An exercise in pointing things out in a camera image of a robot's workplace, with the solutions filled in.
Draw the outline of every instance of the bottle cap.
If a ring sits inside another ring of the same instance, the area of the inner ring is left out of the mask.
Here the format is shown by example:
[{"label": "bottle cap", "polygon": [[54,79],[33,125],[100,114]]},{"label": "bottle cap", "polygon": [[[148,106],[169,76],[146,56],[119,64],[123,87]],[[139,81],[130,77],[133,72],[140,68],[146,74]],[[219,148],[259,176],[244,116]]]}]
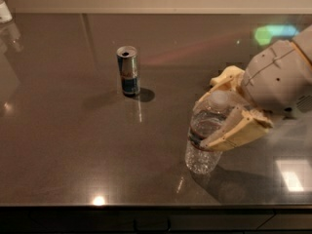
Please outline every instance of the bottle cap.
[{"label": "bottle cap", "polygon": [[209,98],[209,105],[217,111],[222,111],[228,106],[228,93],[222,90],[213,91]]}]

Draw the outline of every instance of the energy drink can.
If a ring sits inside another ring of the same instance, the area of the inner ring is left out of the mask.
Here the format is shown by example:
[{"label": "energy drink can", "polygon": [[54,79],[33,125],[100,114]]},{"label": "energy drink can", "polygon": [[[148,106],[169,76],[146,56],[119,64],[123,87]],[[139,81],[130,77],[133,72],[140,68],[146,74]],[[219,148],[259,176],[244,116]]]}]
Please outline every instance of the energy drink can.
[{"label": "energy drink can", "polygon": [[127,97],[139,94],[137,49],[124,46],[117,50],[117,59],[123,93]]}]

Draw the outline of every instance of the water bottle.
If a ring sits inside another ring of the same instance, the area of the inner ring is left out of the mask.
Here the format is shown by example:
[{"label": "water bottle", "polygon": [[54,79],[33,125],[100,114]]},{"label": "water bottle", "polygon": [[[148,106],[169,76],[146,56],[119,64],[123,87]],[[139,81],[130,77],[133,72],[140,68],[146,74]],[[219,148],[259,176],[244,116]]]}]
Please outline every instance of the water bottle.
[{"label": "water bottle", "polygon": [[185,163],[195,174],[206,175],[216,166],[220,151],[204,150],[200,142],[219,130],[229,114],[229,95],[214,91],[193,109],[185,153]]}]

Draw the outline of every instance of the clear bottle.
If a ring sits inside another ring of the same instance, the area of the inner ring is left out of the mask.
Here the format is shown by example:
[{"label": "clear bottle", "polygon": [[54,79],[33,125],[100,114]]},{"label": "clear bottle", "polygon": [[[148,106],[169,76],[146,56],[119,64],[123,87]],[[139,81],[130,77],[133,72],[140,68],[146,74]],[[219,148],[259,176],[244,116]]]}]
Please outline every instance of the clear bottle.
[{"label": "clear bottle", "polygon": [[220,129],[229,114],[229,95],[225,91],[214,91],[197,102],[188,131],[185,163],[195,174],[206,175],[216,166],[221,152],[207,151],[200,142]]}]

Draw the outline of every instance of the robotic arm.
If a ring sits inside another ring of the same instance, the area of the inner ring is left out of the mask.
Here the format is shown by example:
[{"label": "robotic arm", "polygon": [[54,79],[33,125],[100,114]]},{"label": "robotic arm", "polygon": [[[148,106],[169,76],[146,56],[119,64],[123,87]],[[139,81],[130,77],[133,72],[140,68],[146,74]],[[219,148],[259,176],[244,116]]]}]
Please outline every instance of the robotic arm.
[{"label": "robotic arm", "polygon": [[312,110],[312,26],[292,41],[277,41],[253,57],[246,71],[229,66],[211,80],[227,91],[232,111],[225,124],[201,147],[226,151],[266,135],[277,119],[297,118]]}]

